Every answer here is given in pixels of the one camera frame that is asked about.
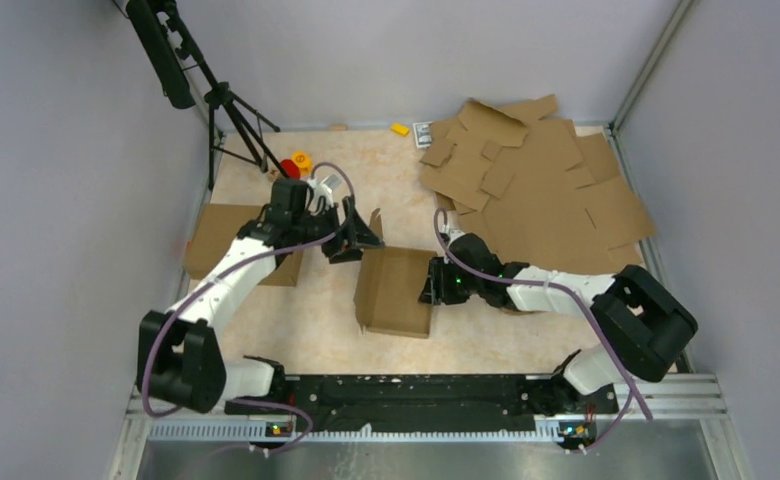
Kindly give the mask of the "cardboard box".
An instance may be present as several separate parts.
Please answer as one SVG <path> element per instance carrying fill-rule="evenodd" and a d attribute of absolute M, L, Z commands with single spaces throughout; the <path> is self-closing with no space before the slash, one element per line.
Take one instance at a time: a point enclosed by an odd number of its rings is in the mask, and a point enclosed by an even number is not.
<path fill-rule="evenodd" d="M 257 205 L 206 204 L 200 214 L 195 232 L 188 243 L 184 270 L 193 280 L 201 280 L 226 254 L 238 230 L 261 211 Z M 288 256 L 278 269 L 261 284 L 276 287 L 295 287 L 302 265 L 302 252 Z"/>
<path fill-rule="evenodd" d="M 430 336 L 432 306 L 419 296 L 434 251 L 386 245 L 360 261 L 354 311 L 361 331 L 418 339 Z"/>

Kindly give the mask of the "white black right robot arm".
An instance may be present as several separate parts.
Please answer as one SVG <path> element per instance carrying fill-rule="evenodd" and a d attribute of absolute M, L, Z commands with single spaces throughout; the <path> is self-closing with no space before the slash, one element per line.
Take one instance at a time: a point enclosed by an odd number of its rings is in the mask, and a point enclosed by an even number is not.
<path fill-rule="evenodd" d="M 599 344 L 570 357 L 556 372 L 555 404 L 578 412 L 604 386 L 627 376 L 661 381 L 698 331 L 693 315 L 645 268 L 573 274 L 524 262 L 503 262 L 476 234 L 441 234 L 419 302 L 457 305 L 478 296 L 519 313 L 583 317 Z"/>

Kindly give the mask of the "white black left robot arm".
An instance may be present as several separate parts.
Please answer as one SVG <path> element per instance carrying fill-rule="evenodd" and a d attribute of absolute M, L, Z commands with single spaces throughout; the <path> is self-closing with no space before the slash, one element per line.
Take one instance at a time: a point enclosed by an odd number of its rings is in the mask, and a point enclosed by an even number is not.
<path fill-rule="evenodd" d="M 142 318 L 136 386 L 145 411 L 157 414 L 151 399 L 206 413 L 222 399 L 241 397 L 263 413 L 280 410 L 287 388 L 275 379 L 275 365 L 260 358 L 226 362 L 219 335 L 291 254 L 318 247 L 330 263 L 345 263 L 383 245 L 358 214 L 354 195 L 336 202 L 321 181 L 276 180 L 269 202 L 238 229 L 207 276 L 167 311 Z"/>

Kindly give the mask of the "playing card box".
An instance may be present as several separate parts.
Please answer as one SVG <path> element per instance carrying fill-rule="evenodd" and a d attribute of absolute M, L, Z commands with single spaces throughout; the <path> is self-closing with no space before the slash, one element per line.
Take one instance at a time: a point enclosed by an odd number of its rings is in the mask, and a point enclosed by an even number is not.
<path fill-rule="evenodd" d="M 419 150 L 425 150 L 433 142 L 431 133 L 431 122 L 415 122 L 411 126 L 414 133 L 415 146 Z"/>

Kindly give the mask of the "folded closed cardboard box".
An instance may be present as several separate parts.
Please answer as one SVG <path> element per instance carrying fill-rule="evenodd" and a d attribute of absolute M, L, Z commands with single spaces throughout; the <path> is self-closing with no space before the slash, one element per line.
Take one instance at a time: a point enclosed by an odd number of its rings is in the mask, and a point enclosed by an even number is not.
<path fill-rule="evenodd" d="M 238 230 L 261 211 L 257 205 L 206 204 L 200 214 L 195 232 L 188 243 L 184 270 L 193 280 L 201 280 L 226 254 Z M 288 256 L 278 269 L 261 284 L 276 287 L 295 287 L 302 265 L 302 252 Z"/>

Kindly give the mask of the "orange round toy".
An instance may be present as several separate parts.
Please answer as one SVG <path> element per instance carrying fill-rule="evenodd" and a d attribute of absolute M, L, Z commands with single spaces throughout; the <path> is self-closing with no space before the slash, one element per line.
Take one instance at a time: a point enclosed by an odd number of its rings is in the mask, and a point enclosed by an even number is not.
<path fill-rule="evenodd" d="M 312 157 L 304 151 L 296 151 L 292 154 L 291 160 L 298 168 L 301 176 L 308 176 L 313 169 Z"/>

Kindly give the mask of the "red round toy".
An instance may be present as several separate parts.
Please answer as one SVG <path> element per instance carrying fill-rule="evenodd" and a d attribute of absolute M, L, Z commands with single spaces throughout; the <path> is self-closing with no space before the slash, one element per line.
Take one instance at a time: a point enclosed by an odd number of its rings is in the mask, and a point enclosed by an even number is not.
<path fill-rule="evenodd" d="M 284 173 L 288 178 L 292 178 L 292 179 L 301 178 L 300 168 L 291 159 L 282 159 L 280 161 L 280 166 L 282 167 Z"/>

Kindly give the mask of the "yellow block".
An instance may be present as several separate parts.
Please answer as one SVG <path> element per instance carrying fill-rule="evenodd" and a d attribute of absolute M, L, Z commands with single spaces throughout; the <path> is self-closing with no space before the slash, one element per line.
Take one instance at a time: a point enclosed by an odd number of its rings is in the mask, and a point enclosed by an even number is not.
<path fill-rule="evenodd" d="M 400 123 L 394 123 L 391 125 L 391 131 L 399 136 L 406 137 L 410 133 L 410 128 Z"/>

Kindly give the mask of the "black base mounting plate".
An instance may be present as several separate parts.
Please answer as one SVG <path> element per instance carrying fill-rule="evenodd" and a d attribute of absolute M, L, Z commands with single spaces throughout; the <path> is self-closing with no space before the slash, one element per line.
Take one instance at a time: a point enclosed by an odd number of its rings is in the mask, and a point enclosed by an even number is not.
<path fill-rule="evenodd" d="M 531 432 L 539 417 L 619 410 L 612 386 L 581 395 L 561 378 L 527 374 L 286 376 L 254 407 L 236 393 L 222 399 L 228 415 L 266 414 L 273 403 L 298 408 L 307 415 L 298 427 L 316 433 Z"/>

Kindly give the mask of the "cardboard sheet pile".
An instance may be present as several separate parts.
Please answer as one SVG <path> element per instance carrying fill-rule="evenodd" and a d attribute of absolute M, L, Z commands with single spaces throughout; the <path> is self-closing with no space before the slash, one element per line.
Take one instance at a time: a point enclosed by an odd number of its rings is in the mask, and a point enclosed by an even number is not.
<path fill-rule="evenodd" d="M 638 244 L 655 232 L 646 207 L 606 136 L 578 134 L 555 95 L 470 99 L 428 133 L 420 183 L 501 260 L 578 274 L 642 264 Z"/>

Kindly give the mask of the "aluminium frame rail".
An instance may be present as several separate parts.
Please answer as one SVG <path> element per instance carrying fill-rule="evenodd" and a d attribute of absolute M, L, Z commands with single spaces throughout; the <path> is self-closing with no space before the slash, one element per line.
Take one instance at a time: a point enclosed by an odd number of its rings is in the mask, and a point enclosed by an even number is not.
<path fill-rule="evenodd" d="M 267 399 L 224 400 L 207 413 L 150 418 L 129 401 L 110 470 L 129 479 L 148 440 L 256 444 L 308 442 L 542 443 L 563 455 L 590 452 L 602 423 L 695 421 L 721 479 L 752 472 L 712 374 L 672 373 L 658 383 L 615 382 L 582 395 L 551 374 L 287 375 Z"/>

